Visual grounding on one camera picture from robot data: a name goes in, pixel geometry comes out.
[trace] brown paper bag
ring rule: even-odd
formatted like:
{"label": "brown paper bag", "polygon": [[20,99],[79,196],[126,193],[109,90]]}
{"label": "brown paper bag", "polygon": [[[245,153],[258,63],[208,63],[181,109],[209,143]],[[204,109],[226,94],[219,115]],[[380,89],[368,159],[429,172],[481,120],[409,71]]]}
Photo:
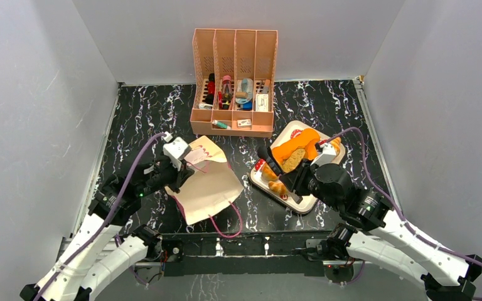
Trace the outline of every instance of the brown paper bag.
{"label": "brown paper bag", "polygon": [[230,206],[243,191],[224,152],[208,137],[202,136],[190,143],[192,151],[185,157],[188,168],[195,170],[174,193],[167,193],[178,203],[187,224],[194,224],[216,215]]}

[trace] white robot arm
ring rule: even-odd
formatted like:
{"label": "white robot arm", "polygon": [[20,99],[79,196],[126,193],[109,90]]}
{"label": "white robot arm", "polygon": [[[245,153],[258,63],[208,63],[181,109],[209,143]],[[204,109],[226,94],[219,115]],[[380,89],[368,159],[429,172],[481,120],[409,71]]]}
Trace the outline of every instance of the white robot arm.
{"label": "white robot arm", "polygon": [[[441,248],[446,247],[408,221],[402,221],[387,198],[356,187],[346,170],[331,163],[336,152],[328,143],[330,140],[316,145],[320,153],[317,158],[312,161],[303,159],[288,173],[280,168],[269,148],[258,149],[258,156],[266,161],[290,192],[317,197],[339,212],[347,223],[339,225],[327,240],[319,243],[308,240],[306,246],[316,247],[299,249],[302,250],[299,252],[304,252],[308,258],[343,260],[352,256],[368,260],[424,287],[433,301],[471,300],[476,290],[472,282],[481,274],[482,266],[442,251]],[[375,235],[390,245],[358,230]],[[425,243],[424,239],[435,247]],[[482,263],[481,258],[472,256]]]}
{"label": "white robot arm", "polygon": [[[165,142],[170,142],[163,145],[163,155],[157,156],[152,164],[137,165],[144,151],[159,136],[163,136]],[[26,285],[20,297],[28,301],[75,301],[77,295],[87,289],[98,294],[125,268],[143,259],[151,243],[146,241],[146,235],[130,237],[130,242],[94,265],[105,245],[139,210],[141,197],[165,186],[178,192],[193,175],[194,170],[186,168],[184,160],[190,150],[184,140],[173,140],[169,133],[151,138],[140,151],[126,178],[112,176],[99,188],[69,248],[45,277],[36,284]]]}

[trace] gray wall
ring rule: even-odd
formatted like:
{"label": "gray wall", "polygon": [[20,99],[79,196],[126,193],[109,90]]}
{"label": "gray wall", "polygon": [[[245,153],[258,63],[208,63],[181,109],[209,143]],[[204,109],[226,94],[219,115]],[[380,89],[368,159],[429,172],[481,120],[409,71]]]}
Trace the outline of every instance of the gray wall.
{"label": "gray wall", "polygon": [[71,0],[0,0],[0,300],[54,264],[116,91]]}
{"label": "gray wall", "polygon": [[74,2],[115,79],[138,84],[194,83],[195,28],[277,29],[278,79],[356,77],[404,0]]}
{"label": "gray wall", "polygon": [[482,256],[482,1],[406,1],[365,83],[407,217]]}

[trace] tray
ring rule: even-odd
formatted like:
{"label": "tray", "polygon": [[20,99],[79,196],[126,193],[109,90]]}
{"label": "tray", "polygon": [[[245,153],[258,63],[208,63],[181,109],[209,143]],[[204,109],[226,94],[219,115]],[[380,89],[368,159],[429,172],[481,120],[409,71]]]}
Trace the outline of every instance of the tray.
{"label": "tray", "polygon": [[[280,133],[278,138],[270,145],[270,147],[274,148],[278,145],[281,145],[287,140],[291,139],[291,137],[294,137],[294,135],[299,131],[302,131],[304,129],[309,129],[309,128],[311,127],[300,121],[289,122],[286,128]],[[318,130],[317,130],[317,133],[319,133],[322,140],[329,139],[329,136],[324,135]],[[343,144],[340,145],[340,149],[341,149],[341,152],[337,157],[333,159],[333,161],[331,161],[332,163],[340,164],[344,156],[346,155],[346,148]],[[282,199],[278,194],[271,191],[268,187],[269,183],[262,179],[262,174],[261,174],[261,171],[259,170],[262,167],[262,163],[263,163],[263,160],[259,160],[250,170],[249,180],[253,185],[263,190],[263,192],[267,193],[270,197],[272,197],[276,201],[291,208],[291,210],[293,210],[296,213],[306,214],[310,212],[313,209],[313,207],[315,207],[315,204],[317,203],[317,198],[315,198],[313,195],[297,197],[289,193],[287,195],[287,199]],[[301,200],[300,202],[297,203],[294,198],[300,198]]]}

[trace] pink handle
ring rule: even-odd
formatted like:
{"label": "pink handle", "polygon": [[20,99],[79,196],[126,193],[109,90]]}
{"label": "pink handle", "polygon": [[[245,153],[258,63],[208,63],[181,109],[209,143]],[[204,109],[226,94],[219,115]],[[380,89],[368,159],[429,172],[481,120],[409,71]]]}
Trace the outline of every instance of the pink handle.
{"label": "pink handle", "polygon": [[219,228],[217,227],[217,224],[215,223],[215,221],[213,220],[213,216],[211,216],[211,215],[208,215],[208,216],[212,220],[213,227],[217,230],[217,233],[219,233],[220,236],[222,236],[224,238],[234,238],[237,235],[239,235],[241,233],[241,231],[243,230],[243,219],[241,218],[241,213],[239,213],[239,209],[237,209],[237,207],[235,207],[232,202],[229,201],[228,203],[230,203],[230,205],[233,207],[233,209],[237,213],[237,217],[239,218],[239,231],[237,231],[237,233],[235,233],[234,235],[223,234],[221,232],[221,230],[219,230]]}

